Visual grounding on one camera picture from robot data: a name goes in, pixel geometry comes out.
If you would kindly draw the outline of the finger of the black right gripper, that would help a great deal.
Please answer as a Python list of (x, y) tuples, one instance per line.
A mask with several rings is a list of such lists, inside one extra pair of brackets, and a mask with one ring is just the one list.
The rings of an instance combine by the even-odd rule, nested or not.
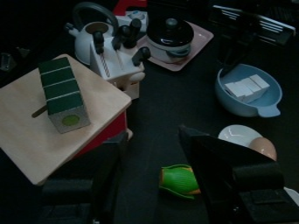
[(219, 44), (219, 62), (222, 64), (221, 77), (225, 77), (247, 56), (255, 42), (253, 35), (243, 35), (239, 38), (223, 35)]

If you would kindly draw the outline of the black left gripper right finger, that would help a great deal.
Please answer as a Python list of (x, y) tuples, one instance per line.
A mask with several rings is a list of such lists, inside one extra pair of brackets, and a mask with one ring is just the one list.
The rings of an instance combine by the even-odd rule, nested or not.
[(278, 162), (197, 129), (179, 128), (210, 224), (299, 224)]

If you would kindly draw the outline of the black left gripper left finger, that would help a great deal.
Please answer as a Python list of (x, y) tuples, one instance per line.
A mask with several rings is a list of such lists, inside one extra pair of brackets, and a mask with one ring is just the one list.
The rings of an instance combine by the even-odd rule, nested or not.
[(48, 177), (38, 224), (114, 224), (127, 140), (123, 131)]

